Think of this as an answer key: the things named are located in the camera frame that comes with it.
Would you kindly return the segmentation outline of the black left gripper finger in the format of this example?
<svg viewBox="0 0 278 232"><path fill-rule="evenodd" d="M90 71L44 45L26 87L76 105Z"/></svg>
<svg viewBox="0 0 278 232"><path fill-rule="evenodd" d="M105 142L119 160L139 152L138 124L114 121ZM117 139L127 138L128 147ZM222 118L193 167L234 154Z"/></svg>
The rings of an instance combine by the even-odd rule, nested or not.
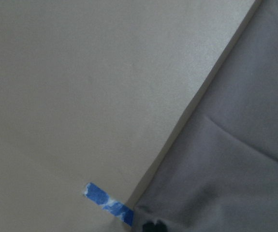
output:
<svg viewBox="0 0 278 232"><path fill-rule="evenodd" d="M148 221L142 226L142 232L167 232L167 226L160 220L156 223Z"/></svg>

